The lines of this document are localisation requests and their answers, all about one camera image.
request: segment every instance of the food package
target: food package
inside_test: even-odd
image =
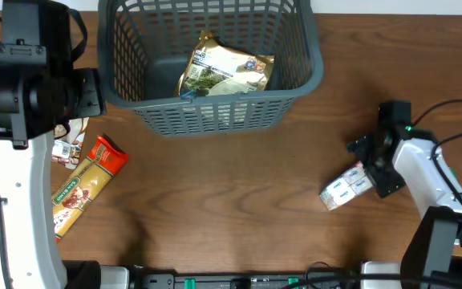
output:
[[[320,199],[328,210],[334,210],[360,194],[368,191],[374,185],[368,173],[359,161],[343,175],[332,181],[321,193]]]
[[[274,69],[274,57],[251,55],[223,47],[211,32],[202,31],[175,96],[190,100],[264,91]]]
[[[69,131],[62,125],[55,127],[55,146],[51,160],[68,169],[76,169],[79,163],[79,155],[87,130],[88,117],[83,119],[69,120]]]
[[[126,162],[127,154],[112,148],[101,136],[97,137],[87,158],[52,196],[57,242]]]

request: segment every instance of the basket bottom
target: basket bottom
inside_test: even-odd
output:
[[[188,63],[183,55],[156,59],[148,65],[145,77],[146,100],[171,98]]]

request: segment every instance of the gray basket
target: gray basket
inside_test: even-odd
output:
[[[201,30],[275,55],[269,90],[174,97]],[[270,128],[323,76],[309,0],[99,0],[97,47],[104,98],[163,136]]]

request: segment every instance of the pasta package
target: pasta package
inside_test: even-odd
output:
[[[208,31],[202,31],[175,96],[190,100],[264,91],[274,69],[271,55],[251,55],[223,47]]]
[[[56,242],[60,241],[126,162],[127,154],[117,151],[104,138],[97,136],[87,158],[52,196]]]

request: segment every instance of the wooden tabletop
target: wooden tabletop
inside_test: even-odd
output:
[[[97,14],[83,17],[89,45],[76,67],[96,67]],[[462,98],[462,17],[316,17],[324,79],[275,128],[163,138],[111,105],[90,119],[83,155],[106,134],[130,161],[62,240],[62,257],[182,273],[400,260],[419,225],[407,189],[383,200],[370,191],[332,212],[318,193],[355,163],[345,144],[376,128],[379,103],[410,100],[418,116]],[[462,105],[421,127],[440,139],[462,131]],[[444,153],[462,185],[462,139]],[[53,191],[70,172],[53,166]]]

